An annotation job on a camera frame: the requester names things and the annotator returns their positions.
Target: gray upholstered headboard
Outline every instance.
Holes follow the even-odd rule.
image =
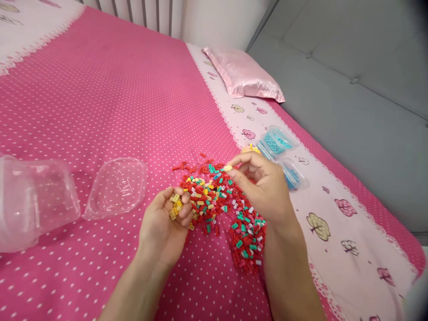
[[[248,53],[282,107],[426,244],[428,54],[413,9],[279,0]]]

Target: plastic box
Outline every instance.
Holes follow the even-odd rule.
[[[0,252],[34,246],[40,235],[79,216],[76,188],[67,163],[19,161],[0,155]]]
[[[284,158],[278,161],[287,180],[288,189],[291,191],[301,190],[308,187],[308,181],[294,162],[289,158]]]
[[[293,150],[299,146],[280,127],[272,125],[267,129],[267,133],[262,135],[256,144],[262,155],[267,159],[275,160],[287,150]]]

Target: radiator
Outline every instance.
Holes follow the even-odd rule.
[[[180,39],[183,0],[77,0],[92,8]]]

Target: left hand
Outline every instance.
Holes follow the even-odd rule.
[[[183,203],[174,221],[169,217],[173,208],[169,197],[173,192],[180,195]],[[181,187],[170,186],[160,191],[144,213],[137,255],[144,253],[148,259],[160,263],[163,268],[174,267],[183,251],[192,218],[190,195]]]

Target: clear plastic container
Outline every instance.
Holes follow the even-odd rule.
[[[308,181],[294,162],[289,158],[284,158],[278,161],[287,180],[288,189],[290,192],[301,190],[308,187]]]
[[[79,218],[67,163],[0,156],[0,252],[25,250],[40,235]]]
[[[147,166],[136,158],[116,158],[101,166],[83,218],[102,219],[131,211],[144,199]]]
[[[262,135],[257,148],[267,159],[274,160],[287,150],[293,150],[299,144],[285,133],[279,126],[269,126],[267,133]]]

